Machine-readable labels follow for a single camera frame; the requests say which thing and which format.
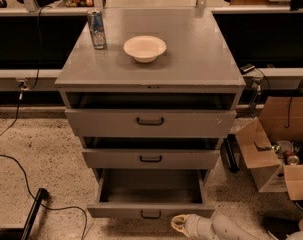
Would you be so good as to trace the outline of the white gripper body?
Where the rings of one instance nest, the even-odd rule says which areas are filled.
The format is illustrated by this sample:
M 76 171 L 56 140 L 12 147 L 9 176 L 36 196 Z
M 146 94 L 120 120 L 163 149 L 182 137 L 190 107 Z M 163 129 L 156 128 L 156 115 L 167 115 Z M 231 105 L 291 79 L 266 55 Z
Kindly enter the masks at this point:
M 192 238 L 212 240 L 214 236 L 212 221 L 196 214 L 187 216 L 184 229 L 187 236 Z

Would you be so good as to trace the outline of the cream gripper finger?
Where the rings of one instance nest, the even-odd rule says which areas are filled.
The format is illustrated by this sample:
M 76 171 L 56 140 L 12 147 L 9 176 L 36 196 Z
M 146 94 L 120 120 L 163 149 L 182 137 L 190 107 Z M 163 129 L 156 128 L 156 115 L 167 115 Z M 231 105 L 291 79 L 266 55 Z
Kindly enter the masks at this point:
M 177 232 L 182 233 L 185 236 L 188 236 L 188 232 L 186 229 L 186 222 L 188 218 L 189 216 L 186 214 L 174 216 L 170 222 L 171 227 Z

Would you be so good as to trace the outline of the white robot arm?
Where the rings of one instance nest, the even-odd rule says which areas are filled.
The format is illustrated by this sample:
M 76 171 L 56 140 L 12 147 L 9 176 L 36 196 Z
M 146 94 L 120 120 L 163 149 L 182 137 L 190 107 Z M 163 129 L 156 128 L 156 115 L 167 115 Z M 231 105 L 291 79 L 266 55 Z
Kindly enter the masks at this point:
M 182 214 L 172 218 L 171 226 L 189 238 L 197 240 L 260 240 L 225 215 L 204 218 Z M 294 221 L 264 217 L 263 226 L 274 240 L 303 240 L 303 219 Z

